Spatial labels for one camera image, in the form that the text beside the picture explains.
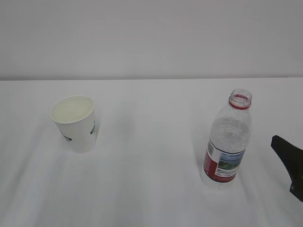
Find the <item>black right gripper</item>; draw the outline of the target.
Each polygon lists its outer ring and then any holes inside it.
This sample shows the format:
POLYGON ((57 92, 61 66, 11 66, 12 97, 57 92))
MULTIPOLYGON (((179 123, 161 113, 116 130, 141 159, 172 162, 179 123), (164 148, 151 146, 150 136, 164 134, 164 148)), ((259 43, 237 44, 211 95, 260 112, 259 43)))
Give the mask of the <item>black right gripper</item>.
POLYGON ((284 164, 292 180, 290 193, 303 202, 303 150, 278 135, 272 137, 271 148, 284 164))

